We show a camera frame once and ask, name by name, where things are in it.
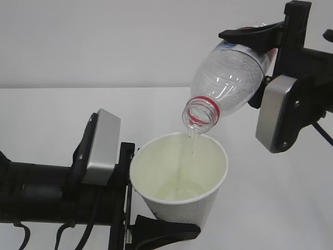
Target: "white paper cup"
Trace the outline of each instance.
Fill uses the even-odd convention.
[[[134,156],[130,178],[134,190],[157,219],[203,227],[227,174],[228,158],[216,140],[201,135],[195,138],[188,163],[182,156],[188,150],[189,140],[187,134],[173,133],[148,142]],[[175,186],[181,164],[178,187],[182,192],[174,200],[175,196],[165,191]]]

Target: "bottle mouth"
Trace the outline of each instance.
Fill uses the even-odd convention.
[[[183,111],[183,122],[188,129],[202,134],[219,120],[220,107],[209,97],[196,96],[188,101]]]

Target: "clear plastic bottle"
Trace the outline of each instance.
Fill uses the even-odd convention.
[[[183,111],[185,126],[206,133],[221,116],[237,111],[257,91],[275,52],[259,55],[243,45],[222,41],[195,73],[191,98]]]

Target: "table surface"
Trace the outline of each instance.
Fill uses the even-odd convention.
[[[13,161],[70,166],[91,113],[103,108],[122,119],[120,141],[137,147],[183,131],[186,87],[0,90],[0,150]],[[229,173],[208,221],[194,241],[163,249],[333,249],[331,147],[309,127],[286,153],[270,154],[255,138],[258,110],[243,107],[208,135],[229,157]],[[333,117],[321,121],[328,132]],[[134,192],[137,214],[152,217]],[[27,223],[26,249],[53,249],[58,224]],[[74,249],[84,226],[67,229],[60,249]],[[95,226],[85,249],[107,249],[108,228]],[[0,225],[0,248],[18,249],[21,229]]]

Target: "water in cup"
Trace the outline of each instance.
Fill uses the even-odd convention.
[[[155,197],[166,201],[182,201],[200,196],[206,190],[198,183],[188,178],[186,171],[191,170],[193,152],[197,133],[189,130],[188,138],[183,145],[182,157],[175,178],[164,184],[156,192]]]

